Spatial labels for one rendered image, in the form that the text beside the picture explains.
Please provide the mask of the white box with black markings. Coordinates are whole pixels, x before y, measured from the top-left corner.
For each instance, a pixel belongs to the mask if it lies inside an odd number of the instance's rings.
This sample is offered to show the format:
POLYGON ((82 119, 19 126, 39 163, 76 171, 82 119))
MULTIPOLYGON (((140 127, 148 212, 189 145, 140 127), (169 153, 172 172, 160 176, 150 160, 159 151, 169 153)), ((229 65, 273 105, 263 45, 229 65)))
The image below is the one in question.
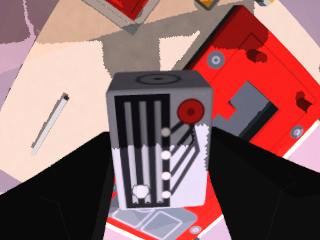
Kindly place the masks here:
POLYGON ((105 107, 120 209, 205 204, 213 88, 199 71, 113 73, 105 107))

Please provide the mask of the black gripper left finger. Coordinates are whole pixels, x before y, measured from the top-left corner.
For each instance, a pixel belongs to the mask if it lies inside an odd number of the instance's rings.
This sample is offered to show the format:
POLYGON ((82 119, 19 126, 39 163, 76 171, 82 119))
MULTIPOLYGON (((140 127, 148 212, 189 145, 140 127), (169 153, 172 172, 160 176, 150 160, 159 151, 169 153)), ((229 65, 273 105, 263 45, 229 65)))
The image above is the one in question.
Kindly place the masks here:
POLYGON ((0 240, 104 240, 115 177, 109 131, 101 131, 0 193, 0 240))

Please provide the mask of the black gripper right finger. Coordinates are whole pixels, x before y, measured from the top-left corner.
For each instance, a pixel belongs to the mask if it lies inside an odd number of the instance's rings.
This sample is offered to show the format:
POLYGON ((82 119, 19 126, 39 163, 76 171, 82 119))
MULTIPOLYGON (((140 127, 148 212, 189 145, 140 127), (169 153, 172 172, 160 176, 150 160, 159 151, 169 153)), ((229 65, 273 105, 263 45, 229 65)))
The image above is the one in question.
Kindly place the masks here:
POLYGON ((211 127, 208 173, 231 240, 320 240, 320 173, 211 127))

